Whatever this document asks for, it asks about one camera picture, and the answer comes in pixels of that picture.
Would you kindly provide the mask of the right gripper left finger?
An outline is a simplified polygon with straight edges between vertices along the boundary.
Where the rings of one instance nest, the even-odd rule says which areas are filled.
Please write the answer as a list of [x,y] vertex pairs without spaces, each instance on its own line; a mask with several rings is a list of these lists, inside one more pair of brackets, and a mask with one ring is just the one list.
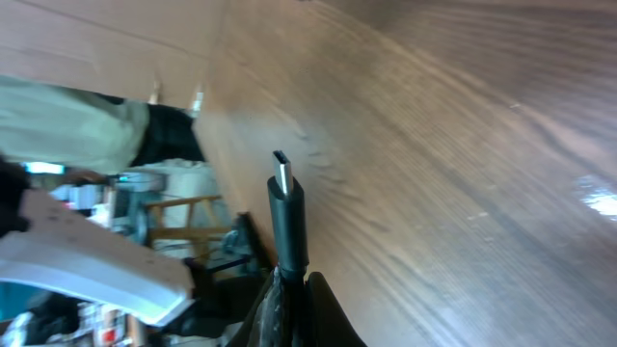
[[279,267],[261,288],[245,321],[227,347],[289,345],[289,299]]

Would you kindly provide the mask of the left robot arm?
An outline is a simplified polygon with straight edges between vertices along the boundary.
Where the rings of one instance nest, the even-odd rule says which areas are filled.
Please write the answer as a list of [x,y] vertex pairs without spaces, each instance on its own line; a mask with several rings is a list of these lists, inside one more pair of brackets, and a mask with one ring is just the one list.
[[110,305],[163,327],[194,302],[188,267],[133,243],[1,164],[1,279]]

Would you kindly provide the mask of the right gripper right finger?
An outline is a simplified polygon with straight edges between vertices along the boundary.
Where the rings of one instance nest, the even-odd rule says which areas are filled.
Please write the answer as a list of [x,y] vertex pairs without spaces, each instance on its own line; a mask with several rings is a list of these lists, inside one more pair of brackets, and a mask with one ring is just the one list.
[[306,289],[311,346],[366,347],[322,273],[312,272]]

